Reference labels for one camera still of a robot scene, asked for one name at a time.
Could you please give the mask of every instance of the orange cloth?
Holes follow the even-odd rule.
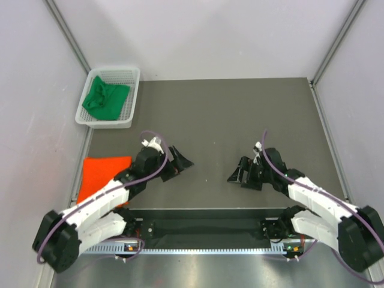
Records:
[[[131,163],[131,157],[85,158],[83,162],[82,186],[76,203],[84,201],[102,189],[117,173],[130,167]]]

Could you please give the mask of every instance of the white wall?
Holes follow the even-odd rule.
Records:
[[[0,286],[26,288],[42,217],[68,204],[86,75],[42,0],[1,1],[0,39]]]
[[[384,217],[384,1],[370,0],[318,84],[354,201]]]
[[[145,80],[312,78],[355,0],[55,0],[91,67]]]

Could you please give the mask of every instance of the folded green towel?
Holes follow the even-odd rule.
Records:
[[[129,86],[106,84],[96,76],[83,107],[96,119],[117,120],[129,91]]]

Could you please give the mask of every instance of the white plastic basket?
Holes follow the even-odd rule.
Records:
[[[130,87],[120,116],[114,121],[102,121],[93,118],[82,106],[85,97],[91,89],[92,82],[99,76],[107,84],[120,84]],[[139,88],[140,70],[134,67],[107,67],[92,69],[85,82],[85,86],[77,107],[75,120],[79,124],[88,125],[94,129],[102,128],[130,128],[132,125],[134,107],[136,105],[137,90]]]

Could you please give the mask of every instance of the gray table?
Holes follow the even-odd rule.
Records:
[[[241,156],[269,130],[288,168],[306,173],[343,197],[331,153],[306,79],[142,82],[132,127],[95,130],[90,157],[136,156],[142,130],[153,130],[195,166],[161,184],[149,182],[132,208],[280,208],[294,205],[265,185],[240,189],[226,179]]]
[[[90,157],[135,156],[139,134],[150,129],[195,163],[169,182],[160,179],[130,203],[133,208],[282,208],[295,203],[269,185],[240,189],[226,179],[239,158],[269,129],[288,167],[305,172],[343,197],[306,79],[193,80],[140,83],[133,126],[96,130]],[[352,278],[319,244],[302,262],[261,256],[145,256],[123,264],[104,259],[68,278],[98,256],[81,256],[54,287],[368,287]]]

